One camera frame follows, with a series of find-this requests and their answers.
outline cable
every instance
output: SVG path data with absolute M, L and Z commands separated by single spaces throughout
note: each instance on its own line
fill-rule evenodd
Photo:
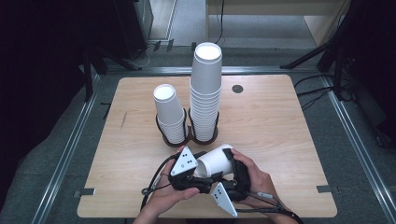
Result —
M 330 91 L 332 91 L 332 89 L 327 89 L 319 97 L 317 97 L 317 98 L 315 98 L 313 100 L 310 100 L 308 103 L 306 103 L 305 105 L 301 106 L 301 108 L 303 109 L 303 111 L 305 111 L 307 108 L 311 107 L 318 99 L 320 99 L 322 96 L 324 96 L 326 93 L 328 93 Z
M 271 205 L 273 205 L 273 206 L 276 206 L 276 204 L 274 204 L 274 203 L 270 203 L 270 202 L 265 201 L 264 199 L 262 199 L 262 198 L 260 198 L 260 197 L 254 196 L 253 194 L 251 194 L 251 192 L 248 192 L 247 195 L 248 195 L 249 197 L 252 197 L 252 198 L 254 198 L 254 199 L 257 199 L 257 200 L 259 200 L 259 201 L 262 201 L 262 202 L 264 202 L 264 203 L 269 203 L 269 204 L 271 204 Z
M 326 90 L 332 90 L 332 89 L 333 89 L 333 87 L 322 87 L 322 88 L 312 90 L 312 91 L 305 91 L 305 92 L 297 93 L 297 96 L 300 97 L 300 96 L 308 95 L 308 94 L 311 94 L 311 93 L 314 93 L 317 91 L 326 91 Z
M 141 52 L 140 52 L 136 57 L 134 57 L 132 60 L 128 60 L 127 63 L 129 63 L 129 64 L 131 64 L 131 65 L 134 65 L 134 66 L 136 66 L 136 67 L 140 67 L 140 68 L 146 67 L 147 65 L 149 65 L 148 50 L 151 49 L 151 48 L 153 48 L 153 47 L 154 47 L 154 45 L 151 45 L 151 46 L 148 46 L 148 47 L 146 48 L 146 50 L 142 50 L 142 51 L 145 51 L 146 56 L 148 57 L 148 61 L 147 61 L 145 64 L 140 65 L 140 64 L 137 64 L 137 63 L 133 63 L 133 61 L 136 60 L 136 59 L 141 55 Z
M 306 81 L 306 80 L 311 79 L 311 78 L 314 78 L 314 77 L 334 77 L 334 76 L 331 76 L 331 75 L 317 75 L 317 76 L 312 76 L 312 77 L 305 77 L 305 78 L 302 78 L 301 80 L 297 81 L 296 84 L 294 84 L 294 88 L 296 88 L 298 86 L 298 84 L 300 84 L 301 82 Z
M 152 189 L 152 185 L 157 177 L 157 175 L 160 173 L 160 171 L 163 169 L 163 167 L 165 166 L 166 163 L 168 163 L 170 160 L 177 158 L 180 155 L 180 152 L 178 152 L 175 155 L 172 155 L 170 157 L 168 157 L 165 161 L 163 161 L 163 163 L 161 163 L 160 167 L 158 167 L 157 171 L 155 172 L 155 175 L 152 177 L 151 182 L 148 185 L 148 188 L 146 189 L 142 189 L 142 193 L 145 195 L 143 197 L 143 201 L 142 201 L 142 205 L 140 206 L 140 210 L 143 209 L 143 207 L 146 205 L 148 199 L 149 199 L 149 195 L 152 191 L 154 191 L 155 189 Z
M 224 0 L 222 0 L 222 3 L 221 3 L 221 23 L 220 23 L 220 36 L 219 36 L 219 39 L 215 42 L 215 44 L 218 44 L 218 42 L 219 42 L 219 40 L 221 39 L 221 37 L 222 37 L 222 32 L 223 32 L 223 27 L 222 27 L 222 18 L 223 18 L 223 14 L 224 14 Z

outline human hand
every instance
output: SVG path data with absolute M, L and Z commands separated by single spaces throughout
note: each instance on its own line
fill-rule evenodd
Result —
M 267 194 L 272 194 L 277 197 L 276 189 L 274 183 L 271 179 L 271 176 L 268 173 L 260 170 L 260 168 L 256 165 L 253 159 L 245 156 L 241 152 L 236 149 L 232 149 L 233 158 L 237 161 L 241 161 L 247 167 L 248 175 L 250 177 L 250 191 L 253 193 L 264 192 Z M 269 203 L 264 203 L 260 200 L 254 199 L 252 197 L 247 197 L 244 201 L 239 203 L 246 204 L 253 208 L 264 208 L 272 206 Z
M 271 176 L 268 173 L 260 170 L 260 168 L 256 165 L 253 159 L 245 156 L 241 152 L 237 151 L 236 149 L 232 149 L 231 152 L 233 153 L 233 158 L 237 161 L 241 161 L 247 167 L 247 172 L 250 177 L 250 191 L 252 193 L 263 192 L 267 194 L 272 194 L 275 198 L 274 199 L 266 199 L 265 201 L 269 202 L 266 203 L 264 201 L 258 200 L 253 197 L 247 197 L 245 200 L 240 201 L 238 203 L 242 203 L 248 205 L 252 208 L 270 208 L 274 207 L 274 204 L 281 203 L 282 206 L 288 210 L 289 208 L 282 203 L 277 195 L 276 188 L 274 183 L 271 179 Z M 269 218 L 271 218 L 275 223 L 297 223 L 291 217 L 287 217 L 281 214 L 265 214 Z
M 176 153 L 181 152 L 184 147 L 180 147 Z M 175 160 L 170 160 L 166 163 L 161 171 L 161 179 L 157 184 L 146 206 L 143 207 L 140 214 L 134 220 L 134 223 L 155 223 L 157 217 L 171 209 L 176 203 L 192 198 L 199 193 L 198 188 L 191 188 L 185 190 L 175 190 L 168 180 L 168 175 L 171 171 Z

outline table top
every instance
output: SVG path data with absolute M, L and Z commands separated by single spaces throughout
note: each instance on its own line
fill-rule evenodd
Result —
M 190 77 L 127 77 L 120 81 L 85 185 L 95 193 L 81 196 L 80 217 L 138 215 L 141 189 L 176 151 L 165 144 L 155 122 L 152 93 L 164 83 L 175 87 L 182 106 L 188 109 Z M 234 85 L 242 86 L 243 91 L 233 92 Z M 218 128 L 219 136 L 210 145 L 190 141 L 187 146 L 192 153 L 230 144 L 271 174 L 279 197 L 297 215 L 336 215 L 332 194 L 317 190 L 328 182 L 289 76 L 223 76 Z M 231 218 L 208 194 L 180 202 L 161 217 Z

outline gray carpet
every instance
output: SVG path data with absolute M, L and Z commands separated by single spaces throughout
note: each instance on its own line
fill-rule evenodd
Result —
M 224 66 L 273 66 L 288 63 L 308 52 L 309 49 L 223 49 Z M 191 66 L 192 54 L 188 47 L 174 47 L 167 52 L 166 47 L 160 50 L 148 50 L 149 67 Z M 135 63 L 144 64 L 147 57 L 142 55 Z M 304 65 L 315 65 L 318 57 Z M 75 190 L 84 187 L 91 167 L 101 132 L 103 130 L 107 105 L 111 103 L 118 81 L 122 77 L 138 76 L 139 72 L 131 72 L 110 62 L 109 74 L 102 77 L 97 98 L 87 120 L 83 133 L 78 141 L 76 151 L 70 162 L 60 190 L 49 212 L 46 223 L 123 223 L 122 218 L 80 218 L 77 216 L 78 198 L 73 197 Z M 316 73 L 289 73 L 293 82 Z M 309 91 L 323 87 L 320 78 L 301 83 L 297 92 Z M 311 94 L 300 98 L 303 105 L 318 96 Z M 50 137 L 34 148 L 21 163 L 15 179 L 9 189 L 7 203 L 0 215 L 0 223 L 30 223 L 37 209 L 50 176 L 61 157 L 79 112 L 83 106 L 84 90 L 75 97 L 72 104 L 59 119 Z M 353 108 L 356 121 L 365 136 L 370 131 L 359 109 Z M 334 218 L 304 218 L 305 223 L 388 223 L 377 198 L 365 176 L 361 165 L 347 138 L 346 132 L 337 117 L 330 99 L 324 96 L 304 112 L 309 130 L 312 134 L 325 175 L 332 187 L 339 188 L 333 197 L 338 208 Z M 388 159 L 394 151 L 381 150 L 367 137 L 365 141 L 376 150 L 376 162 L 389 183 L 394 181 L 391 172 L 394 160 Z

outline paper cup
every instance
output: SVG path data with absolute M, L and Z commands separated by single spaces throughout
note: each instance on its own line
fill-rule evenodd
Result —
M 184 111 L 172 85 L 162 84 L 158 86 L 155 88 L 153 95 L 158 120 L 161 123 L 175 124 L 183 119 Z
M 201 94 L 211 94 L 221 87 L 221 48 L 205 42 L 195 48 L 191 86 Z
M 195 175 L 198 177 L 210 177 L 218 172 L 223 172 L 223 175 L 233 173 L 233 166 L 225 156 L 223 149 L 233 148 L 228 144 L 223 144 L 205 155 L 197 159 L 198 166 L 195 169 Z

